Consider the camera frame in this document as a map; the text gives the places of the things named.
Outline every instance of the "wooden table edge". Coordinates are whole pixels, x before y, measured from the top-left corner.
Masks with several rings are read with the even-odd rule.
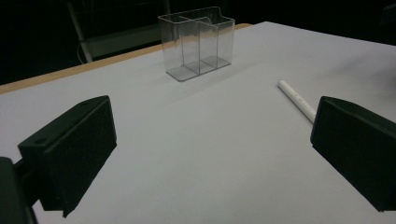
[[[235,30],[242,29],[242,28],[248,27],[250,25],[251,24],[249,24],[249,23],[239,23],[239,24],[235,25]],[[31,87],[34,85],[45,83],[45,82],[50,82],[50,81],[53,81],[53,80],[56,80],[56,79],[59,79],[62,77],[73,76],[73,75],[76,75],[79,73],[90,71],[95,68],[104,67],[109,64],[122,62],[122,61],[125,61],[128,59],[132,59],[132,58],[135,58],[135,57],[138,57],[141,55],[145,55],[145,54],[157,51],[157,50],[162,50],[162,49],[163,49],[162,45],[155,45],[155,46],[151,46],[151,47],[148,47],[145,49],[138,49],[138,50],[131,51],[128,53],[116,55],[116,56],[109,57],[109,58],[99,60],[99,61],[95,61],[92,63],[84,63],[82,65],[77,65],[77,66],[66,68],[66,69],[63,69],[60,71],[48,73],[45,75],[41,75],[41,76],[37,76],[37,77],[30,77],[30,78],[26,78],[26,79],[23,79],[20,81],[11,82],[11,83],[0,86],[0,94],[10,92],[10,91],[20,90],[23,88],[28,88],[28,87]]]

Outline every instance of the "clear plastic container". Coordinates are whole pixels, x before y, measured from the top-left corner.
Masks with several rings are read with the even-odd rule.
[[[166,73],[178,81],[200,76],[233,57],[235,20],[206,7],[159,17]]]

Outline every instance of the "white tube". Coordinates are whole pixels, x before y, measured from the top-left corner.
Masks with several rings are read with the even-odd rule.
[[[312,123],[315,122],[317,111],[312,108],[285,80],[279,80],[277,86],[300,108]]]

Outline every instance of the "dark background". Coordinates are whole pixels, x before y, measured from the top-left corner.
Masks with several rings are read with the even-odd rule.
[[[67,2],[73,3],[86,37],[153,24],[166,14],[162,0],[2,0],[0,84],[81,64],[78,52],[81,56],[82,52]],[[180,12],[217,6],[236,23],[272,21],[396,45],[396,25],[380,24],[382,9],[393,3],[396,1],[170,0],[169,7],[171,12]]]

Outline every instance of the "white tabletop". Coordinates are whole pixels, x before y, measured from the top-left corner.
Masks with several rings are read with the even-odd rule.
[[[109,95],[118,146],[56,223],[395,223],[309,141],[312,124],[276,86],[314,108],[323,95],[396,121],[396,47],[264,22],[234,35],[233,63],[177,82],[153,52],[0,95],[0,156],[73,105]]]

